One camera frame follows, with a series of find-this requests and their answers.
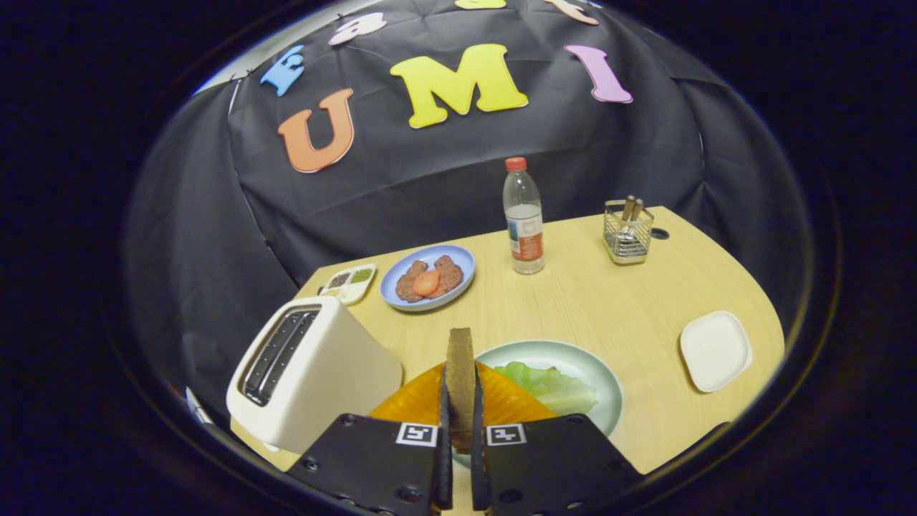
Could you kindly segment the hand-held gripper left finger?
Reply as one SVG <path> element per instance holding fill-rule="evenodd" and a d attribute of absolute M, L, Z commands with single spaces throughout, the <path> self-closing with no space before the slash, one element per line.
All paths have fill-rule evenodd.
<path fill-rule="evenodd" d="M 334 497 L 348 512 L 439 515 L 453 507 L 448 389 L 444 365 L 430 390 L 438 421 L 340 414 L 287 474 Z"/>

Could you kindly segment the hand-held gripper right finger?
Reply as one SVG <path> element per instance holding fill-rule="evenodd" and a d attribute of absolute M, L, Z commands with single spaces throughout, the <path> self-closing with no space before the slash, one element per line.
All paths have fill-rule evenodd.
<path fill-rule="evenodd" d="M 471 496 L 476 512 L 602 512 L 620 504 L 644 480 L 584 414 L 485 426 L 480 372 L 473 424 Z"/>

